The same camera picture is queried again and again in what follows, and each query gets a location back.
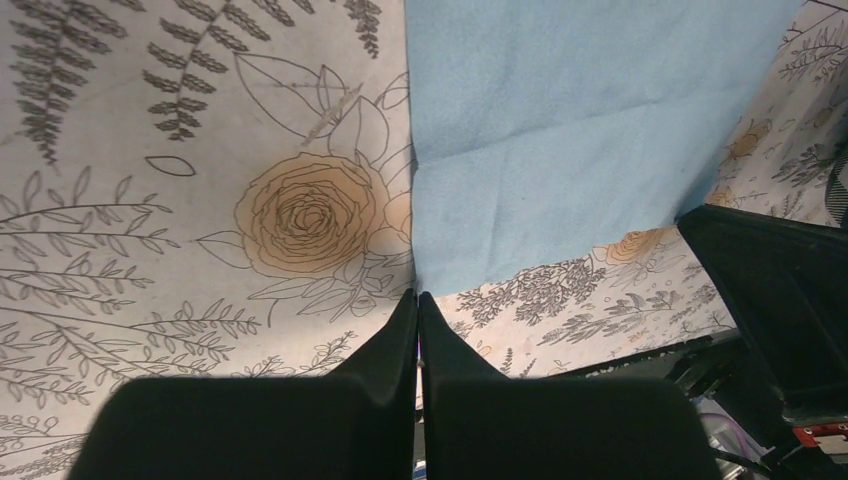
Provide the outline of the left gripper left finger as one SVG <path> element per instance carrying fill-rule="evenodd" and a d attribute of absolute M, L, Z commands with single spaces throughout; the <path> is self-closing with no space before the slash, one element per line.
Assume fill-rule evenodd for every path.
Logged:
<path fill-rule="evenodd" d="M 408 479 L 417 303 L 323 376 L 162 377 L 102 407 L 73 479 Z"/>

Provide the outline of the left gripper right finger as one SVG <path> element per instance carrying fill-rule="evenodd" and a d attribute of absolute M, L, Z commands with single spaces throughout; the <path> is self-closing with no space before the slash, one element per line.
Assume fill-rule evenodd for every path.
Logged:
<path fill-rule="evenodd" d="M 716 479 L 693 405 L 651 378 L 512 379 L 418 297 L 431 479 Z"/>

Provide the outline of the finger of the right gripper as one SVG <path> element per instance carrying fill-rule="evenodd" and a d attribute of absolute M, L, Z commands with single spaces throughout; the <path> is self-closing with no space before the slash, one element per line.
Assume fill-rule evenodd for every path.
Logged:
<path fill-rule="evenodd" d="M 677 228 L 790 424 L 847 418 L 847 233 L 712 205 Z"/>

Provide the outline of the blue cleaning cloth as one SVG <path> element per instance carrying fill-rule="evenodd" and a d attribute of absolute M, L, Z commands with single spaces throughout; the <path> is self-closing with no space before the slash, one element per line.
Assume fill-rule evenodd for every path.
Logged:
<path fill-rule="evenodd" d="M 417 284 L 576 258 L 697 206 L 797 1 L 409 1 Z"/>

